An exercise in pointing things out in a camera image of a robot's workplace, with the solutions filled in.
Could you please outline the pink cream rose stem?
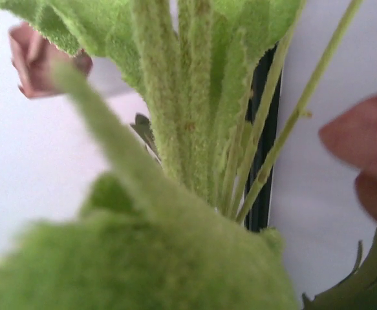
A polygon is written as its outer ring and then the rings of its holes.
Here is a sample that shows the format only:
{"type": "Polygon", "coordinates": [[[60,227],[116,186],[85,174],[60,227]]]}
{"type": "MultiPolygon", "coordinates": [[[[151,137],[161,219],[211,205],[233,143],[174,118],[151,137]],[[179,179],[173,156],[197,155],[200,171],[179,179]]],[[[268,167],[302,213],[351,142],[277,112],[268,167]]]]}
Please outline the pink cream rose stem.
{"type": "Polygon", "coordinates": [[[48,98],[61,93],[53,85],[50,76],[54,60],[74,64],[85,76],[90,74],[93,67],[92,59],[86,52],[80,50],[75,56],[68,55],[27,22],[10,28],[8,38],[11,62],[19,76],[18,88],[28,99],[48,98]]]}

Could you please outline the blue hydrangea stem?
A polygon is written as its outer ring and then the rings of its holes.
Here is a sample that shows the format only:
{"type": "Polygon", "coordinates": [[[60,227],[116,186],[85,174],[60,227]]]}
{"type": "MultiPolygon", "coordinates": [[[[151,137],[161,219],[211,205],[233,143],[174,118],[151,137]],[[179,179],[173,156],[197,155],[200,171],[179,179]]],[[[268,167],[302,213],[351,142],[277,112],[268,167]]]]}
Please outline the blue hydrangea stem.
{"type": "Polygon", "coordinates": [[[120,68],[145,99],[153,159],[84,77],[56,83],[111,164],[76,220],[40,222],[0,262],[0,309],[297,309],[280,234],[235,223],[259,137],[252,74],[287,46],[299,1],[0,1],[69,54],[120,68]]]}

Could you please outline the mauve brown rose stem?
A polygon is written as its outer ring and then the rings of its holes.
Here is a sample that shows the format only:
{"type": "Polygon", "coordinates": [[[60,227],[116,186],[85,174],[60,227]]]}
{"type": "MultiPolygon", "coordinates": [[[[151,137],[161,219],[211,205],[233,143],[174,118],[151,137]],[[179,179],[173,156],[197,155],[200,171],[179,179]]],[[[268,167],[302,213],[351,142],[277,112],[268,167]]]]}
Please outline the mauve brown rose stem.
{"type": "MultiPolygon", "coordinates": [[[[358,201],[377,222],[377,96],[328,122],[319,138],[337,159],[359,169],[358,201]]],[[[369,253],[351,274],[313,300],[302,299],[305,309],[377,309],[377,228],[369,253]]]]}

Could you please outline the orange poppy stem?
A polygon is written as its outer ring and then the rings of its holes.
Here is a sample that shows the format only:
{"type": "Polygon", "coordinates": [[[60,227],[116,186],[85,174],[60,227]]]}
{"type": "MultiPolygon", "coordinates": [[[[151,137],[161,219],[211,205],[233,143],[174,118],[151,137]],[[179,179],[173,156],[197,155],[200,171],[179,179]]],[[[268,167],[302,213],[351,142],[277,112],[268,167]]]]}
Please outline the orange poppy stem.
{"type": "Polygon", "coordinates": [[[285,36],[270,51],[272,61],[268,63],[266,83],[259,98],[259,103],[252,105],[256,109],[256,114],[249,134],[250,139],[247,141],[246,148],[244,149],[244,157],[239,166],[238,184],[244,184],[244,201],[240,202],[237,195],[235,195],[232,201],[233,206],[237,207],[237,209],[234,209],[234,207],[230,209],[230,218],[236,222],[243,223],[247,227],[251,227],[252,223],[262,225],[263,227],[268,225],[272,170],[275,161],[279,157],[297,121],[304,116],[309,117],[310,114],[306,111],[309,99],[313,95],[361,4],[361,1],[351,1],[349,3],[310,79],[305,85],[295,108],[280,133],[277,133],[277,119],[283,67],[297,21],[302,12],[301,8],[298,10],[295,20],[285,36]]]}

